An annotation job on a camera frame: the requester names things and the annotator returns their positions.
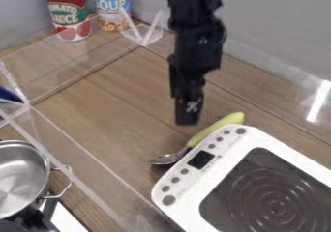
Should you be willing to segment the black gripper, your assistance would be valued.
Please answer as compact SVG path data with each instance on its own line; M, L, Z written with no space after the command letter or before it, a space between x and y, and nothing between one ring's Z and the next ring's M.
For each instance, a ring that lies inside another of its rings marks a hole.
M224 30L176 34L174 51L167 57L170 96L174 98L176 125L195 125L200 118L204 81L198 79L219 67Z

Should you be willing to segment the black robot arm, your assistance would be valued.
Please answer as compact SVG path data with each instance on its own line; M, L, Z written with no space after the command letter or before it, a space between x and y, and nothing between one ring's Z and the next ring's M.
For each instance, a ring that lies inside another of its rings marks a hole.
M167 57L176 125L195 125L202 112L204 75L219 68L226 28L214 11L220 0L167 0L174 51Z

